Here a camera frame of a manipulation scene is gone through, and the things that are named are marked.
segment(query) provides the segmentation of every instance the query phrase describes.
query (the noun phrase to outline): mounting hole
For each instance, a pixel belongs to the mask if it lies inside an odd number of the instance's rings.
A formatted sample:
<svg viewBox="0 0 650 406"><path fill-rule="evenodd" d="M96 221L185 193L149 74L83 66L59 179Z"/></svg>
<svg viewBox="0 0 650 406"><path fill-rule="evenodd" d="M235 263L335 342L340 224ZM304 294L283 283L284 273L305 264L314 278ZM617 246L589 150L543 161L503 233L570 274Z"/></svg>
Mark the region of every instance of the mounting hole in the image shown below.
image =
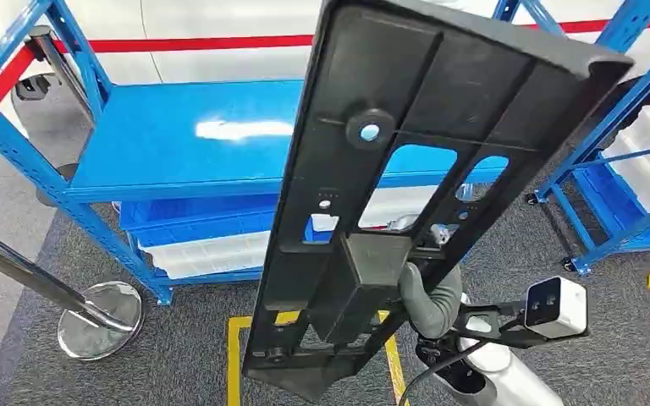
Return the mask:
<svg viewBox="0 0 650 406"><path fill-rule="evenodd" d="M368 124L360 130L360 138L370 142L375 140L379 133L380 128L377 126L377 124Z"/></svg>

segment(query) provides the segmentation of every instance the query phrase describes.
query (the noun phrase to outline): black plastic panel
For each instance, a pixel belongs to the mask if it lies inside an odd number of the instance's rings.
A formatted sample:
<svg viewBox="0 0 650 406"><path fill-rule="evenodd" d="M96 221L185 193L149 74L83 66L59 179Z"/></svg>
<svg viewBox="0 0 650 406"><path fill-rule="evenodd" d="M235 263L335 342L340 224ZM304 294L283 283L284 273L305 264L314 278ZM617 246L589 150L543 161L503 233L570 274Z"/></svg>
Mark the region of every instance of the black plastic panel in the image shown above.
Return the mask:
<svg viewBox="0 0 650 406"><path fill-rule="evenodd" d="M430 3L325 2L244 373L309 399L356 374L407 318L395 306L364 346L345 345L378 306L398 299L396 274L387 283L367 282L377 274L372 264L392 270L424 258L424 282L433 288L630 66L629 58L601 47ZM377 137L361 138L371 124ZM447 148L457 160L411 228L360 230L388 159L407 144ZM499 180L478 201L457 200L470 170L492 155L510 161ZM312 213L339 217L329 244L301 241ZM434 223L459 229L441 251L423 250ZM348 260L348 242L366 234L392 241L367 250L372 262ZM300 317L274 326L280 310L300 310ZM336 345L303 350L311 323Z"/></svg>

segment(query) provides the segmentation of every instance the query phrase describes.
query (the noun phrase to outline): rectangular cutout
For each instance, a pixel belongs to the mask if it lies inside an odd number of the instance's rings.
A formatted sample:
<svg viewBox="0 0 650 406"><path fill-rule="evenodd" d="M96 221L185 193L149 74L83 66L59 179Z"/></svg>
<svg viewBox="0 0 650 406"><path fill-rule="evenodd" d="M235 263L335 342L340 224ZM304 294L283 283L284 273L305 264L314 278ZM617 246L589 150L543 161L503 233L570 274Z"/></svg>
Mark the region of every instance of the rectangular cutout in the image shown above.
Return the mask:
<svg viewBox="0 0 650 406"><path fill-rule="evenodd" d="M383 176L362 212L359 228L384 228L401 217L422 212L457 160L452 150L424 145L403 145L390 157ZM393 184L388 173L408 173L408 185Z"/></svg>

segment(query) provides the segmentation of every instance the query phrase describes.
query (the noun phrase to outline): red stripe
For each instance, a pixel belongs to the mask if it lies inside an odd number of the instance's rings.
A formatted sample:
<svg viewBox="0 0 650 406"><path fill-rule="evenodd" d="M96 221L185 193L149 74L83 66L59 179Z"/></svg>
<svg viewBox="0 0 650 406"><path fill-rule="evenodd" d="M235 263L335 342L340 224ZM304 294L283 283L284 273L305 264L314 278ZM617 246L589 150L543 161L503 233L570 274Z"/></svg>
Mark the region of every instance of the red stripe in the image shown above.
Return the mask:
<svg viewBox="0 0 650 406"><path fill-rule="evenodd" d="M559 23L562 30L575 34L582 32L598 32L604 29L607 19L589 21L570 21ZM537 28L536 25L525 25ZM269 47L305 47L312 44L312 36L246 36L225 38L182 38L182 39L153 39L153 40L94 40L90 41L94 52L167 52L167 51L196 51L209 49L240 49L240 48L269 48ZM63 44L57 42L58 50L65 52ZM34 56L28 48L22 47L14 59L0 74L0 102L19 81L19 77L29 67Z"/></svg>
<svg viewBox="0 0 650 406"><path fill-rule="evenodd" d="M0 102L14 88L33 60L33 52L27 47L21 47L11 62L3 68L0 73Z"/></svg>
<svg viewBox="0 0 650 406"><path fill-rule="evenodd" d="M312 36L236 36L224 38L179 38L153 40L93 40L93 52L166 52L198 51L206 49L240 49L273 47L308 47ZM63 44L57 44L66 52Z"/></svg>
<svg viewBox="0 0 650 406"><path fill-rule="evenodd" d="M577 34L582 32L599 32L601 30L604 30L604 27L607 26L608 22L608 19L593 19L590 21L569 21L559 23L559 25L567 34ZM537 28L536 24L529 24L524 26L527 28Z"/></svg>
<svg viewBox="0 0 650 406"><path fill-rule="evenodd" d="M559 23L569 34L598 32L604 29L607 19L589 21L570 21ZM537 25L524 25L537 28ZM180 38L180 39L141 39L141 40L94 40L90 41L93 51L108 52L167 52L196 51L209 49L240 49L270 47L304 47L312 44L312 36L234 36L223 38ZM65 52L63 45L58 49Z"/></svg>

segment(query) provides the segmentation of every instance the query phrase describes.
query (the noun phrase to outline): white camera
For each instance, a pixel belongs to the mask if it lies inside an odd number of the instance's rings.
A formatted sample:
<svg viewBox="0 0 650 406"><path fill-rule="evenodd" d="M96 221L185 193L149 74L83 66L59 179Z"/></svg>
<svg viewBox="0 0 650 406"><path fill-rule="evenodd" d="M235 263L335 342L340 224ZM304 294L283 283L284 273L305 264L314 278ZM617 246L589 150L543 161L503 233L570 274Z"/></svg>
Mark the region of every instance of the white camera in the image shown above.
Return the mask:
<svg viewBox="0 0 650 406"><path fill-rule="evenodd" d="M587 329L587 290L552 277L527 289L525 327L547 338L568 337Z"/></svg>

